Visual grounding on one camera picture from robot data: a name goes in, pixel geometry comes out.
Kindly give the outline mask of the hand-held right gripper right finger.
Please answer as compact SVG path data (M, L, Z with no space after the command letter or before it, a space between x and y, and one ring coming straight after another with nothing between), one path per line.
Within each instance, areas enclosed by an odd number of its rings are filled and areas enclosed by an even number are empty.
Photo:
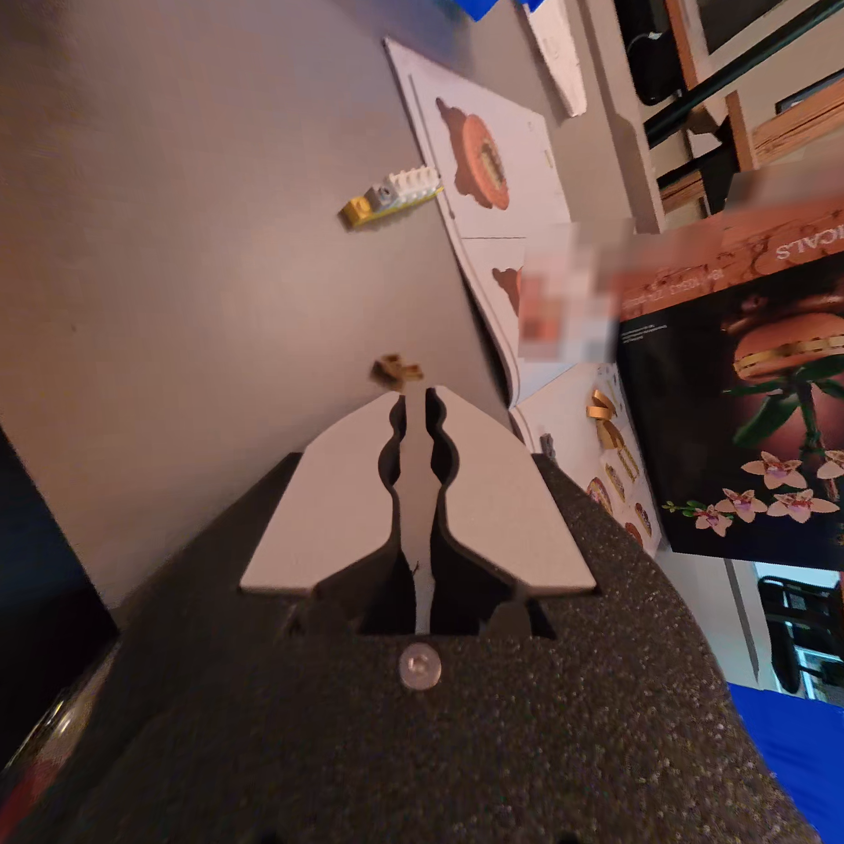
M594 593L597 583L533 456L444 386L429 389L433 617L491 617L506 603Z

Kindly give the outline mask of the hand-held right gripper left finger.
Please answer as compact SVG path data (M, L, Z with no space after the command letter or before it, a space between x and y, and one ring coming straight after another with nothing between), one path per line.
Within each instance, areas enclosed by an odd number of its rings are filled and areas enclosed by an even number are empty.
M305 448L240 579L246 593L363 598L399 541L395 482L405 401L387 393Z

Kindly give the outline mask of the white yellow brick strip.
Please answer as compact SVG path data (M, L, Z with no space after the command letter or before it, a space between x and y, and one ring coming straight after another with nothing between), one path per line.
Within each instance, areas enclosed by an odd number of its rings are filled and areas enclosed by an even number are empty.
M363 195L352 197L340 209L339 217L348 229L356 229L425 204L442 190L440 174L434 167L389 173Z

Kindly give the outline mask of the black flower print box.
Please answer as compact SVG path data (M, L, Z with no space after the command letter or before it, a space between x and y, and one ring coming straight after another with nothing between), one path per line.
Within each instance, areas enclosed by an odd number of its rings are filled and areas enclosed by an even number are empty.
M842 571L842 194L666 233L618 364L673 551Z

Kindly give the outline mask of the white instruction booklet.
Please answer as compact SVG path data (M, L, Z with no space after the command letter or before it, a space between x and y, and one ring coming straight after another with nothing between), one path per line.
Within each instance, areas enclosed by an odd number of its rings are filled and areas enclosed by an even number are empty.
M650 555L661 542L657 507L616 364L600 362L608 329L586 312L583 340L530 360L520 343L522 269L543 235L571 241L571 217L546 123L399 42L386 38L423 161L438 170L437 202L469 291L498 353L506 405L528 450L553 436L557 464ZM593 390L615 404L626 447L602 449L586 407Z

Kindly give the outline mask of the small gold brick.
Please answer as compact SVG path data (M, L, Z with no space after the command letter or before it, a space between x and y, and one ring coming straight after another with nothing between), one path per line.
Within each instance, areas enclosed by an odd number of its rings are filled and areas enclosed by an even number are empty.
M400 354L391 353L374 361L369 377L388 391L403 393L409 383L421 382L425 376L418 364L407 364Z

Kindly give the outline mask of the white paper sheet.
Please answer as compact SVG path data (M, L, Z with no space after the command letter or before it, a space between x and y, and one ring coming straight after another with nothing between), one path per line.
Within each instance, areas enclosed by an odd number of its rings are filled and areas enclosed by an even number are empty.
M564 1L528 1L522 9L566 114L582 116L586 89Z

